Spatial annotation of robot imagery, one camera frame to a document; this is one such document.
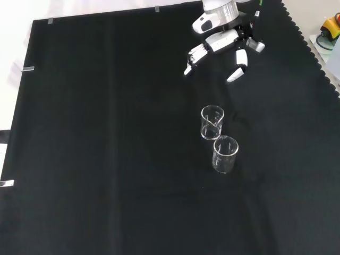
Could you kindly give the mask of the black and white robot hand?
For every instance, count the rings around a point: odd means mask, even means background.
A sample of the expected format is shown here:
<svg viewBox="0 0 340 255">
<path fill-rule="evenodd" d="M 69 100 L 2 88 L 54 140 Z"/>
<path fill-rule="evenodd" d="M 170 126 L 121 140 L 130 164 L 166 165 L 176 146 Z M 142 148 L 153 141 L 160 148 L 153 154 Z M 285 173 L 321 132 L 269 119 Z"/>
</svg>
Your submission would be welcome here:
<svg viewBox="0 0 340 255">
<path fill-rule="evenodd" d="M 248 69 L 248 55 L 244 49 L 245 46 L 258 53 L 261 53 L 265 48 L 263 42 L 256 41 L 253 37 L 255 20 L 256 18 L 249 19 L 244 14 L 228 23 L 227 26 L 230 27 L 228 30 L 210 35 L 203 43 L 191 49 L 188 52 L 184 75 L 188 76 L 209 54 L 220 53 L 228 48 L 235 49 L 235 65 L 226 81 L 231 83 L 244 75 Z"/>
</svg>

